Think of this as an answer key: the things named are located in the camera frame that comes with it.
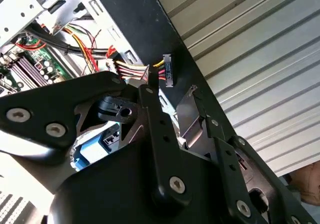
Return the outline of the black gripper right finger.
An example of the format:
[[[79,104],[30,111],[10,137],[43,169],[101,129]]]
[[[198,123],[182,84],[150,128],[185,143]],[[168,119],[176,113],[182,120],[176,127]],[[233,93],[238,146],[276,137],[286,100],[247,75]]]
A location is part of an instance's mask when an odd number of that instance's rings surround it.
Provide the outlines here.
[[[193,85],[177,106],[184,148],[218,167],[228,223],[315,223],[251,145],[230,126],[219,105]]]

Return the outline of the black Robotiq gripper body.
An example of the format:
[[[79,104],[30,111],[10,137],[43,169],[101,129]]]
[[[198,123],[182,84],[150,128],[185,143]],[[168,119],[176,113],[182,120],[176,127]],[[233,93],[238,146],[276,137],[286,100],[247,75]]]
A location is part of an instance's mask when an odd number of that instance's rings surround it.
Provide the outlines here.
[[[236,223],[227,211],[219,169],[181,151],[188,206],[156,205],[141,144],[126,146],[73,174],[55,194],[48,223]]]

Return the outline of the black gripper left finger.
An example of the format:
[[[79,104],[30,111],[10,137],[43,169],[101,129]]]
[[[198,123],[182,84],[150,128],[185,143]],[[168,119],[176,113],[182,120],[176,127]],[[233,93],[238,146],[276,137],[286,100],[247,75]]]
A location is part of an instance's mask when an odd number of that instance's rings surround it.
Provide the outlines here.
[[[158,96],[156,73],[136,88],[107,71],[7,95],[0,100],[1,151],[59,164],[80,135],[119,122],[119,150],[142,145],[154,203],[183,208],[192,197],[171,118]]]

